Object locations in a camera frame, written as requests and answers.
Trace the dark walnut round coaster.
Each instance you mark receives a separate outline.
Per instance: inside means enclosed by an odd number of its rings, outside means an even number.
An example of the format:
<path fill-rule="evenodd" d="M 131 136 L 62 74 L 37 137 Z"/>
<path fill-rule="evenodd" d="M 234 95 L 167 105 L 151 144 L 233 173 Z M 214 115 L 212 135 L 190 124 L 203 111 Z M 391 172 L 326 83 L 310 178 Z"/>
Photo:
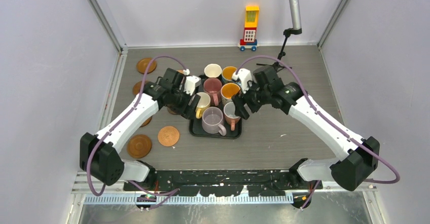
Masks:
<path fill-rule="evenodd" d="M 172 115 L 180 115 L 181 114 L 181 112 L 179 111 L 179 108 L 174 104 L 169 104 L 166 106 L 166 108 L 167 108 L 168 112 Z"/>

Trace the yellow mug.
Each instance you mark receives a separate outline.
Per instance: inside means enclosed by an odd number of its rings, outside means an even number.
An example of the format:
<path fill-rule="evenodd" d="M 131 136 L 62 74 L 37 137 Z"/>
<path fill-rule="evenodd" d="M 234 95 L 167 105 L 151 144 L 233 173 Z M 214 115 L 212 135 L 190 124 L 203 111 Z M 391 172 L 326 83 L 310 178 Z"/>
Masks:
<path fill-rule="evenodd" d="M 199 102 L 196 106 L 196 114 L 195 117 L 197 119 L 202 118 L 203 113 L 206 109 L 208 109 L 211 105 L 211 98 L 210 96 L 205 92 L 199 92 L 197 93 L 198 96 L 200 96 Z"/>

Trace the black plastic tray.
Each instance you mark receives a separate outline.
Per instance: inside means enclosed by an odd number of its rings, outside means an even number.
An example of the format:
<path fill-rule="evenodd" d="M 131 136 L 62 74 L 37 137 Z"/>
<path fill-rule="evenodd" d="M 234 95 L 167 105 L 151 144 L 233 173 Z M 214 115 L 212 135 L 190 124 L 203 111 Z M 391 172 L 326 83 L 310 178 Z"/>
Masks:
<path fill-rule="evenodd" d="M 197 88 L 199 102 L 189 121 L 189 132 L 193 136 L 235 139 L 241 135 L 241 117 L 235 114 L 235 105 L 224 92 L 238 92 L 239 87 L 233 83 L 224 85 L 218 78 L 204 75 Z"/>

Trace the dusty pink mug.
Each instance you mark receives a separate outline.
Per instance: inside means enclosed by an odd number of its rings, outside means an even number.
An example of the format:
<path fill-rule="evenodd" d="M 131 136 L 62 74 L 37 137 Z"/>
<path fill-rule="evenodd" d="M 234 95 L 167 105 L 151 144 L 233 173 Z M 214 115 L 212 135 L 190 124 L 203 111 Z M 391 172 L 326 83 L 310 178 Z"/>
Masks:
<path fill-rule="evenodd" d="M 222 82 L 217 78 L 208 78 L 204 81 L 203 89 L 210 96 L 212 106 L 219 106 L 222 86 Z"/>

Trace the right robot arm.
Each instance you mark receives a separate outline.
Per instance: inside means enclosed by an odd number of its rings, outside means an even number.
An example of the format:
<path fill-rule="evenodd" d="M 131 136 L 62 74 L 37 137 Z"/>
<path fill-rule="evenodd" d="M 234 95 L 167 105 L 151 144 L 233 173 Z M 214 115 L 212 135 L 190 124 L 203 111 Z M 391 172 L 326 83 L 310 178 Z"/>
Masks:
<path fill-rule="evenodd" d="M 241 91 L 232 97 L 235 114 L 249 118 L 248 109 L 256 113 L 271 105 L 296 119 L 318 136 L 335 154 L 332 159 L 301 159 L 289 171 L 290 184 L 302 189 L 310 181 L 335 181 L 354 191 L 378 166 L 380 143 L 374 137 L 364 139 L 316 105 L 313 98 L 297 83 L 284 84 L 275 69 L 266 65 L 250 72 L 241 68 L 232 76 Z"/>

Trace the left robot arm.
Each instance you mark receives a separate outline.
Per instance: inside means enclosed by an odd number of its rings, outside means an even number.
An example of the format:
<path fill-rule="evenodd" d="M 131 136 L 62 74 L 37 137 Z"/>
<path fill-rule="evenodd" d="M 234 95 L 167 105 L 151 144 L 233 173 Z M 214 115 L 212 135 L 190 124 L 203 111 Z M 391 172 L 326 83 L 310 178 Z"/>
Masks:
<path fill-rule="evenodd" d="M 123 160 L 119 153 L 135 131 L 163 107 L 190 120 L 195 116 L 199 96 L 195 93 L 201 78 L 167 69 L 155 82 L 146 82 L 143 92 L 111 123 L 95 134 L 80 139 L 80 168 L 89 178 L 95 177 L 111 186 L 119 180 L 132 180 L 144 191 L 155 186 L 156 178 L 149 165 L 137 160 Z"/>

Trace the white floral orange-inside mug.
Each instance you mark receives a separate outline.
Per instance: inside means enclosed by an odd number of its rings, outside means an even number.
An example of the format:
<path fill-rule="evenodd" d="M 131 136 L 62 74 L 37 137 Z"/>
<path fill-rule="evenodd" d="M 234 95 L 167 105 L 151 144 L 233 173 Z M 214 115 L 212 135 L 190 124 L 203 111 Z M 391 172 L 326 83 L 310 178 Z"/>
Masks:
<path fill-rule="evenodd" d="M 227 83 L 221 88 L 221 102 L 223 105 L 232 102 L 232 97 L 240 92 L 240 87 L 235 83 Z"/>

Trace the brown wooden saucer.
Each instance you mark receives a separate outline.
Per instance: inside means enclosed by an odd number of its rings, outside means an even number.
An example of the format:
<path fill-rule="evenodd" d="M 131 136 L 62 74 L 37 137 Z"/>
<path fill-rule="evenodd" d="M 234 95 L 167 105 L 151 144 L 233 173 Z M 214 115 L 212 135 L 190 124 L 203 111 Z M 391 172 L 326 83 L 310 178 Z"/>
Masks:
<path fill-rule="evenodd" d="M 140 125 L 140 127 L 145 127 L 146 125 L 148 125 L 151 122 L 151 120 L 152 120 L 152 117 L 149 117 Z"/>
<path fill-rule="evenodd" d="M 127 144 L 128 154 L 136 159 L 147 156 L 152 149 L 152 141 L 147 135 L 133 136 Z"/>
<path fill-rule="evenodd" d="M 157 68 L 157 61 L 154 60 L 153 63 L 149 65 L 151 60 L 151 57 L 141 59 L 136 65 L 137 71 L 141 74 L 144 74 L 147 68 L 149 68 L 148 73 L 152 73 Z"/>
<path fill-rule="evenodd" d="M 141 85 L 142 85 L 142 81 L 139 81 L 132 87 L 133 96 L 136 96 L 140 92 Z"/>

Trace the blue orange-inside mug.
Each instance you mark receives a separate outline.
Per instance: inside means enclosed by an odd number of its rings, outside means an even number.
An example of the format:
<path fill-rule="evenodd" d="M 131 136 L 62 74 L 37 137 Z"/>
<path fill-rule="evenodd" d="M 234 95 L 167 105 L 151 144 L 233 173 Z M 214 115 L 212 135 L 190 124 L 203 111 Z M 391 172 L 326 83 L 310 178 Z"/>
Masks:
<path fill-rule="evenodd" d="M 237 68 L 234 66 L 226 66 L 223 68 L 221 77 L 223 84 L 233 83 L 233 74 L 236 72 Z"/>

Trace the black white-inside mug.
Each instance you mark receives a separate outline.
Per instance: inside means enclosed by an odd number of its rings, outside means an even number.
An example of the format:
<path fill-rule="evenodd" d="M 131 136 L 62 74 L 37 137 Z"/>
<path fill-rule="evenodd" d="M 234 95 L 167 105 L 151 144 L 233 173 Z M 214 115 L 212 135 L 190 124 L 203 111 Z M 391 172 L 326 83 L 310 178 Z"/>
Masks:
<path fill-rule="evenodd" d="M 208 78 L 218 78 L 222 74 L 222 68 L 218 64 L 211 63 L 204 68 L 204 74 Z"/>

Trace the brown wooden saucer far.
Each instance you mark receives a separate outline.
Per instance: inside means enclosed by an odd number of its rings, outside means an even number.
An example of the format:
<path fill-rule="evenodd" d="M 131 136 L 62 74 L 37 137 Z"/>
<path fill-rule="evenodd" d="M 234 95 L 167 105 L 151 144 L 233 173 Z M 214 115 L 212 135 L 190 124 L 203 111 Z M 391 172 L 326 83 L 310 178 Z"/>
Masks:
<path fill-rule="evenodd" d="M 153 63 L 149 65 L 151 60 L 151 57 L 141 59 L 136 65 L 137 71 L 141 74 L 144 74 L 147 68 L 149 68 L 148 73 L 152 73 L 157 68 L 157 61 L 154 60 Z"/>

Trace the brown wooden saucer near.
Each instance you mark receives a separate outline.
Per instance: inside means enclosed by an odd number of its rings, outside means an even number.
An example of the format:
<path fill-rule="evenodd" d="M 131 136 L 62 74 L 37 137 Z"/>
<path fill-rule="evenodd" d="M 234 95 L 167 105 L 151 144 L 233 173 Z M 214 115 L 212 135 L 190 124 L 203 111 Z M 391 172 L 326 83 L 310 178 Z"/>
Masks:
<path fill-rule="evenodd" d="M 133 136 L 127 144 L 128 154 L 136 159 L 147 156 L 152 149 L 152 141 L 147 135 Z"/>

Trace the grey metal pole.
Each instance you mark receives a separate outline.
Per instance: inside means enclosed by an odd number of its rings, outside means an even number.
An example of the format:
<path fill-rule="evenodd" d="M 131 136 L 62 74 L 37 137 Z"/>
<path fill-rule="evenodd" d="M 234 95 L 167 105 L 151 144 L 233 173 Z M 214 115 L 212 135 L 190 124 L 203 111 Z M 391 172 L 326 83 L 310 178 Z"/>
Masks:
<path fill-rule="evenodd" d="M 300 30 L 302 28 L 302 24 L 301 24 L 299 0 L 289 0 L 289 5 L 290 5 L 293 29 Z"/>

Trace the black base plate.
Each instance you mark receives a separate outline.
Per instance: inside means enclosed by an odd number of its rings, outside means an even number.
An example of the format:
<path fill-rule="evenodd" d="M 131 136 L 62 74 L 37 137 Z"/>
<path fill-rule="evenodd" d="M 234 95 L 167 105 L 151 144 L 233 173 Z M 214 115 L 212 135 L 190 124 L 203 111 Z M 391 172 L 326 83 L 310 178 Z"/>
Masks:
<path fill-rule="evenodd" d="M 286 170 L 154 170 L 143 182 L 136 182 L 147 191 L 167 193 L 185 185 L 251 185 L 270 190 L 306 189 L 311 191 L 316 181 L 306 182 Z"/>

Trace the aluminium rail frame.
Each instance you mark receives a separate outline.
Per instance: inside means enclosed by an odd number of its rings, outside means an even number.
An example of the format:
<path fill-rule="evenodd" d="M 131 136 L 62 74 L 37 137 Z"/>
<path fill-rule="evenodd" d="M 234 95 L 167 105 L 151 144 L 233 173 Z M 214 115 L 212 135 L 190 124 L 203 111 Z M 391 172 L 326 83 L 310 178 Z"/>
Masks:
<path fill-rule="evenodd" d="M 86 204 L 118 205 L 235 205 L 235 204 L 294 204 L 304 202 L 310 192 L 306 189 L 270 190 L 268 187 L 254 188 L 251 185 L 225 184 L 212 186 L 185 185 L 173 195 L 157 197 L 152 191 L 147 193 L 134 189 L 123 190 L 124 181 L 105 188 L 101 196 L 93 195 L 83 182 L 84 175 L 78 174 L 72 194 L 83 195 Z"/>

